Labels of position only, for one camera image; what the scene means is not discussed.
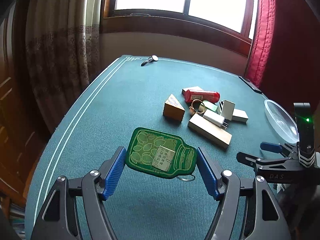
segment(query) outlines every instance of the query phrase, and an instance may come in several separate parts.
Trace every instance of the green felt tablecloth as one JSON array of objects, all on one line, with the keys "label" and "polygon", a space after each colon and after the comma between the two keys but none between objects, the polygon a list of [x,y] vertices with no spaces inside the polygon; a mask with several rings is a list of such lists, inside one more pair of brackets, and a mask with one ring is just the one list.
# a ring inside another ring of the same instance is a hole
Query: green felt tablecloth
[{"label": "green felt tablecloth", "polygon": [[[159,58],[144,67],[148,57],[122,56],[115,60],[74,103],[52,135],[36,168],[26,206],[26,236],[31,237],[35,217],[59,175],[81,177],[110,158],[118,146],[128,147],[133,130],[147,127],[181,136],[186,143],[204,146],[212,159],[240,177],[254,178],[253,169],[239,164],[239,151],[262,158],[260,143],[282,142],[264,113],[264,95],[255,93],[236,75],[219,69]],[[188,106],[182,88],[200,86],[218,91],[221,100],[245,110],[247,124],[230,122],[232,134],[226,151],[190,130]],[[164,102],[173,94],[186,109],[181,124],[167,121]],[[105,207],[119,240],[204,239],[218,203],[208,195],[196,168],[196,180],[161,179],[124,168],[119,184]],[[90,239],[82,198],[77,198],[81,231]],[[232,239],[238,239],[244,212],[241,197]]]}]

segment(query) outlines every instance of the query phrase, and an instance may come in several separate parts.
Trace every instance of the gold ring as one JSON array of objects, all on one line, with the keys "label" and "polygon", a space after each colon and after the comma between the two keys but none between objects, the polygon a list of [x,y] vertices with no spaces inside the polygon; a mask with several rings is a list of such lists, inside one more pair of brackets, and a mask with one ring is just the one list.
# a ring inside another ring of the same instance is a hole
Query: gold ring
[{"label": "gold ring", "polygon": [[202,104],[202,105],[204,106],[204,103],[203,103],[201,100],[195,99],[195,100],[192,101],[191,106],[189,107],[189,108],[190,108],[190,113],[191,113],[192,115],[194,115],[195,113],[197,113],[197,114],[204,114],[204,112],[206,111],[205,106],[204,106],[204,110],[203,110],[202,112],[197,112],[197,111],[193,108],[193,103],[194,103],[194,102],[200,102],[200,104]]}]

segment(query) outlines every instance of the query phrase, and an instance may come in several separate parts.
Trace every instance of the keychain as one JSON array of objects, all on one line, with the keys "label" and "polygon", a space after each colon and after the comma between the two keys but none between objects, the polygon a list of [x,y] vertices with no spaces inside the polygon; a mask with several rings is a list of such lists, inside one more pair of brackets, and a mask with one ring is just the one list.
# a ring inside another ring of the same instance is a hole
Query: keychain
[{"label": "keychain", "polygon": [[203,105],[203,106],[204,106],[204,103],[203,103],[201,100],[199,100],[199,99],[193,100],[192,103],[191,103],[191,106],[189,107],[189,112],[190,112],[190,114],[191,114],[191,115],[194,115],[195,113],[197,113],[197,114],[203,114],[203,113],[206,111],[205,106],[204,106],[204,109],[203,109],[202,112],[197,112],[197,111],[194,109],[194,107],[193,107],[193,103],[194,103],[194,102],[200,102],[200,105]]},{"label": "keychain", "polygon": [[180,136],[138,127],[133,131],[125,162],[133,170],[173,179],[191,175],[196,160],[196,149]]}]

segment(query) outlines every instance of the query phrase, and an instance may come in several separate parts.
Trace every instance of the blue clip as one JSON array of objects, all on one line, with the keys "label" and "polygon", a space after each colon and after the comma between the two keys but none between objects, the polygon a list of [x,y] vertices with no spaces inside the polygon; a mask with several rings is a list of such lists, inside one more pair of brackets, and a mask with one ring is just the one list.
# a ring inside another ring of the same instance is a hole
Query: blue clip
[{"label": "blue clip", "polygon": [[203,147],[197,149],[197,166],[207,192],[215,200],[223,198],[224,187],[222,183],[222,168],[218,162],[213,161]]},{"label": "blue clip", "polygon": [[280,153],[282,152],[282,146],[279,144],[274,144],[274,143],[267,143],[267,142],[262,142],[260,143],[260,149],[268,152],[273,152],[273,153]]},{"label": "blue clip", "polygon": [[100,198],[107,200],[116,190],[122,171],[125,166],[125,156],[127,150],[119,147],[110,160],[105,161],[102,166],[104,170],[101,172],[101,178],[105,176],[104,189]]}]

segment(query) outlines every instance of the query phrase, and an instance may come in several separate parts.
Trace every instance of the wooden door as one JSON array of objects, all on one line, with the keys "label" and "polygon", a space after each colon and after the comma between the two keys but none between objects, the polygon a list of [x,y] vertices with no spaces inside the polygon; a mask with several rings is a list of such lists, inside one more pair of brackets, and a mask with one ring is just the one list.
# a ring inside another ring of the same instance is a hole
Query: wooden door
[{"label": "wooden door", "polygon": [[0,190],[19,205],[25,204],[28,175],[48,138],[28,83],[23,2],[12,6],[0,26]]}]

